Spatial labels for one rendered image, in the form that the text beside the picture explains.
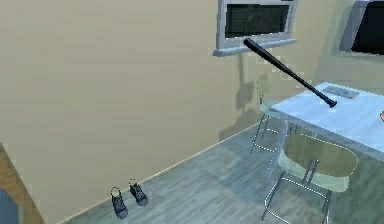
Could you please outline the black sneaker with white laces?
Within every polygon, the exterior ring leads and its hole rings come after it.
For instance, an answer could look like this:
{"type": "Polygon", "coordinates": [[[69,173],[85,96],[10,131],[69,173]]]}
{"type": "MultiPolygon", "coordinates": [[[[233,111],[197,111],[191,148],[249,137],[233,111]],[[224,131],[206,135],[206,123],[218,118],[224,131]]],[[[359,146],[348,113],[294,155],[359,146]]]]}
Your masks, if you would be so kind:
{"type": "Polygon", "coordinates": [[[124,219],[128,216],[128,209],[124,203],[121,190],[118,187],[111,189],[111,202],[117,218],[124,219]]]}
{"type": "Polygon", "coordinates": [[[138,206],[147,206],[148,205],[148,197],[143,192],[141,186],[136,182],[135,179],[131,179],[129,181],[129,190],[132,196],[135,198],[135,201],[138,206]]]}

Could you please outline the grey flat remote control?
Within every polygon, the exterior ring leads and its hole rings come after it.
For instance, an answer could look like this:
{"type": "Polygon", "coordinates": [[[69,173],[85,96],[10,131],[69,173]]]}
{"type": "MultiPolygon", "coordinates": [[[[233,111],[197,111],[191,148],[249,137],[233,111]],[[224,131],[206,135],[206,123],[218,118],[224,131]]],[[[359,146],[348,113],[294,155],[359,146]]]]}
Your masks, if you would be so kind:
{"type": "Polygon", "coordinates": [[[359,95],[359,93],[356,91],[347,90],[336,86],[327,86],[323,89],[323,91],[347,99],[354,99],[359,95]]]}

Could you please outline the pale green metal-legged chair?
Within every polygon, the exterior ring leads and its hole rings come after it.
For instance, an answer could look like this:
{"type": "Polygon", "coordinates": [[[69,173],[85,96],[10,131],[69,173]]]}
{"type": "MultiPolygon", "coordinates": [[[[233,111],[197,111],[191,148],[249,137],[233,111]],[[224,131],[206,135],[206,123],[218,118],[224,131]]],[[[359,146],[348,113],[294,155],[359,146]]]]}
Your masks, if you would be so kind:
{"type": "Polygon", "coordinates": [[[268,127],[268,123],[271,118],[278,118],[276,111],[272,109],[272,106],[277,104],[278,100],[265,99],[265,95],[270,92],[269,76],[267,73],[263,73],[257,80],[257,92],[259,95],[259,109],[262,117],[258,124],[257,131],[252,139],[250,153],[253,153],[255,148],[273,152],[273,149],[269,149],[258,144],[258,139],[263,139],[266,132],[277,134],[277,131],[268,127]]]}
{"type": "Polygon", "coordinates": [[[283,181],[289,182],[324,199],[322,224],[329,224],[333,193],[345,192],[358,166],[357,156],[348,148],[304,134],[290,135],[278,156],[282,173],[264,200],[264,212],[284,224],[291,224],[271,209],[275,193],[283,181]]]}

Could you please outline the black baseball bat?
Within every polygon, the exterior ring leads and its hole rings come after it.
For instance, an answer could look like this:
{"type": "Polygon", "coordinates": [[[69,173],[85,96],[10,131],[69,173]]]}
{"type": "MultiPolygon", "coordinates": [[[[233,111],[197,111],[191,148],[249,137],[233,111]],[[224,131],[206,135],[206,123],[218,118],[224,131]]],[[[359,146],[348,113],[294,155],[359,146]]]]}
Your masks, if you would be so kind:
{"type": "Polygon", "coordinates": [[[274,67],[278,68],[283,73],[287,74],[291,78],[295,79],[297,82],[299,82],[301,85],[306,87],[308,90],[310,90],[312,93],[317,95],[319,98],[321,98],[326,104],[329,105],[330,108],[333,108],[337,105],[337,102],[328,98],[326,95],[324,95],[322,92],[318,91],[315,87],[310,85],[308,82],[306,82],[304,79],[299,77],[296,73],[294,73],[292,70],[290,70],[285,64],[283,64],[280,60],[278,60],[276,57],[274,57],[272,54],[270,54],[267,50],[265,50],[262,46],[257,44],[255,41],[251,40],[250,38],[246,38],[243,41],[244,45],[252,50],[254,53],[256,53],[258,56],[263,58],[264,60],[268,61],[270,64],[272,64],[274,67]]]}

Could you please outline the pale blue table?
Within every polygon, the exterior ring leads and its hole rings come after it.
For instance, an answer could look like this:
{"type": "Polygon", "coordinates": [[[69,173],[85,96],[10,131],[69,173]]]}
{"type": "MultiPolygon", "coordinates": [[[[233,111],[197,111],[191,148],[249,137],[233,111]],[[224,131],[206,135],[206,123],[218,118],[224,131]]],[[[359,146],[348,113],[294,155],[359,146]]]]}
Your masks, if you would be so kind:
{"type": "Polygon", "coordinates": [[[328,86],[354,91],[358,95],[347,99],[326,93],[328,98],[337,102],[330,108],[313,92],[306,90],[273,106],[280,118],[280,128],[276,149],[264,175],[266,180],[274,171],[290,124],[384,162],[384,122],[380,118],[384,96],[329,82],[315,88],[323,91],[328,86]]]}

